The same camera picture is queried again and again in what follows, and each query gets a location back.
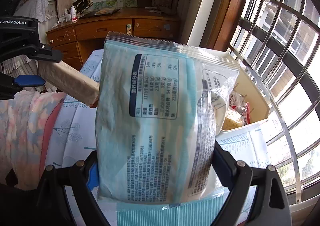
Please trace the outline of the brown paper snack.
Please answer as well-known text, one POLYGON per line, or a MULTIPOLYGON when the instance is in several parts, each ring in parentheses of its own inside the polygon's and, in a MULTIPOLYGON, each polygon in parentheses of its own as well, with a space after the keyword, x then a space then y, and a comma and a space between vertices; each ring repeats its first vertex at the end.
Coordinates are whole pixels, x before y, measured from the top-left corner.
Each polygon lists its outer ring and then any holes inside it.
POLYGON ((63 61, 38 61, 39 76, 61 91, 90 108, 99 101, 99 83, 85 76, 63 61))

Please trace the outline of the clear bag red label pastry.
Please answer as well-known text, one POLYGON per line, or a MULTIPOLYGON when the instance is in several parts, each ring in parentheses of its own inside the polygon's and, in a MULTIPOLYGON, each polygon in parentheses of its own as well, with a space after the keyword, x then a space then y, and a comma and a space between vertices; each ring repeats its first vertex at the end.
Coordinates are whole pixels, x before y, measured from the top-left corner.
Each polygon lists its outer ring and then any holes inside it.
POLYGON ((251 123, 249 115, 249 102, 245 102, 242 94, 232 91, 229 95, 229 106, 242 116, 244 125, 249 125, 251 123))

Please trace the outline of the large light blue snack bag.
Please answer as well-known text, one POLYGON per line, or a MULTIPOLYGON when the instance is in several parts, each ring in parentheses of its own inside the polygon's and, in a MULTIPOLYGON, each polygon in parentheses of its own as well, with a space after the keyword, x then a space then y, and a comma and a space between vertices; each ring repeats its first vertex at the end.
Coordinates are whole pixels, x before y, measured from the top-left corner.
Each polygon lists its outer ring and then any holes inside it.
POLYGON ((214 192, 211 160, 240 66, 110 32, 95 122, 100 198, 175 204, 214 192))

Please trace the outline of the clear bag yellow crackers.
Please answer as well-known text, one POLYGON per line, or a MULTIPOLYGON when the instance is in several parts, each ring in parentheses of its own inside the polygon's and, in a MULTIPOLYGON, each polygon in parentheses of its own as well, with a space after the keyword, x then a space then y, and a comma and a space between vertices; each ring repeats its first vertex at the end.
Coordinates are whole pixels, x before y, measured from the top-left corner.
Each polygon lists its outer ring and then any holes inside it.
POLYGON ((226 116, 222 125, 222 130, 232 130, 239 127, 243 127, 244 125, 245 121, 243 116, 229 106, 226 111, 226 116))

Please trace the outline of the pastel floral blanket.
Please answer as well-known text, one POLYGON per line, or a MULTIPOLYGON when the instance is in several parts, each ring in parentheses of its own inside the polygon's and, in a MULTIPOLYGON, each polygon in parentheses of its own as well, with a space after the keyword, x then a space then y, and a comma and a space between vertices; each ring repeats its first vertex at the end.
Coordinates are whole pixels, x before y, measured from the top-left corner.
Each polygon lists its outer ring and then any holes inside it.
POLYGON ((66 94, 21 91, 1 101, 1 183, 9 171, 21 190, 37 188, 50 136, 66 94))

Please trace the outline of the blue patterned tablecloth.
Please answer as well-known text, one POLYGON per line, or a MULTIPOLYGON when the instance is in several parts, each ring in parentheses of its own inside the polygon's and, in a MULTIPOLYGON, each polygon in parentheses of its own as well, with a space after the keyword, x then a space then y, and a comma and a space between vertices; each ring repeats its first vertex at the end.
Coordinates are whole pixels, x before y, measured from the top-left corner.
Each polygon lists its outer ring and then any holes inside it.
POLYGON ((238 198, 212 158, 218 148, 267 187, 279 178, 257 127, 231 137, 223 128, 243 69, 229 54, 169 44, 106 41, 82 67, 99 77, 99 104, 87 108, 67 96, 50 137, 46 163, 61 172, 94 155, 85 193, 117 225, 210 225, 224 204, 235 222, 268 223, 253 215, 260 184, 249 181, 238 198))

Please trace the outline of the white red bottle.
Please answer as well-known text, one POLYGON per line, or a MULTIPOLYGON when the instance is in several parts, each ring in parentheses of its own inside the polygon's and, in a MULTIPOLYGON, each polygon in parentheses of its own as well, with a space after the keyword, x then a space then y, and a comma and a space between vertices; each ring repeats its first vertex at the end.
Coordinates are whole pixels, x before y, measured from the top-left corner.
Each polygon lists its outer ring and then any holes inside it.
POLYGON ((76 22, 77 21, 77 13, 74 6, 71 7, 71 21, 76 22))

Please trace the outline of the white plastic storage bin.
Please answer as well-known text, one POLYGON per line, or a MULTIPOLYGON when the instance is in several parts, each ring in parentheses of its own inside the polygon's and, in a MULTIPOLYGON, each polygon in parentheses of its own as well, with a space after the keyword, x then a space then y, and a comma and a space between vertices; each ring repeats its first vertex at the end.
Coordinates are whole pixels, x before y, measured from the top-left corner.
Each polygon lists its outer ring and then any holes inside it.
POLYGON ((211 50, 206 48, 198 48, 198 52, 204 54, 206 57, 208 56, 217 56, 222 57, 231 61, 232 63, 236 63, 240 66, 240 71, 238 78, 236 79, 233 91, 240 93, 243 95, 245 102, 249 102, 249 117, 250 123, 249 125, 245 125, 243 127, 233 129, 233 130, 221 130, 223 133, 227 132, 235 132, 237 130, 252 130, 253 128, 259 127, 261 124, 265 123, 268 119, 269 114, 269 106, 265 101, 264 97, 254 85, 252 80, 249 78, 248 74, 241 67, 239 60, 235 60, 231 55, 218 50, 211 50))

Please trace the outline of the book on desk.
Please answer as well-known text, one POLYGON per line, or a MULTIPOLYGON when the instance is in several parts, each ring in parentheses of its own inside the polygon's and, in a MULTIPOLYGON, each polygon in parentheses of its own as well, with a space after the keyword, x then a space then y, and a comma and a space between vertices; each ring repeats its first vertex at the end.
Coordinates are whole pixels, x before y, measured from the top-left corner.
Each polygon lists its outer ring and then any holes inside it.
POLYGON ((116 12, 120 11, 120 8, 102 8, 100 10, 94 10, 85 15, 85 17, 94 17, 94 16, 102 16, 102 15, 112 15, 116 12))

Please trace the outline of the metal window grille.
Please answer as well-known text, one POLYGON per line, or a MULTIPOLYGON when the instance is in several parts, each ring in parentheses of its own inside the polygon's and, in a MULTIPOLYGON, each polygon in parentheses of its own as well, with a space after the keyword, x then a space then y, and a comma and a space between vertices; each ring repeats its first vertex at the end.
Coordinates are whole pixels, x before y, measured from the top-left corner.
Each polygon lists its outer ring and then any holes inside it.
POLYGON ((227 47, 269 106, 263 130, 291 204, 319 194, 319 2, 244 0, 227 47))

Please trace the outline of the wooden desk with drawers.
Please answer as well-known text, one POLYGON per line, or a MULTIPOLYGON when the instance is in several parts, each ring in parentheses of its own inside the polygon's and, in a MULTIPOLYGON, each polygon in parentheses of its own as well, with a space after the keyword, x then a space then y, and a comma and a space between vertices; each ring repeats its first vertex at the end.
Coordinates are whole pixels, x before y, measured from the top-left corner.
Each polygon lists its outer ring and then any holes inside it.
POLYGON ((59 24, 46 35, 48 44, 62 52, 62 60, 79 71, 94 50, 103 48, 110 31, 175 42, 180 23, 177 15, 122 8, 112 15, 79 18, 74 23, 59 24))

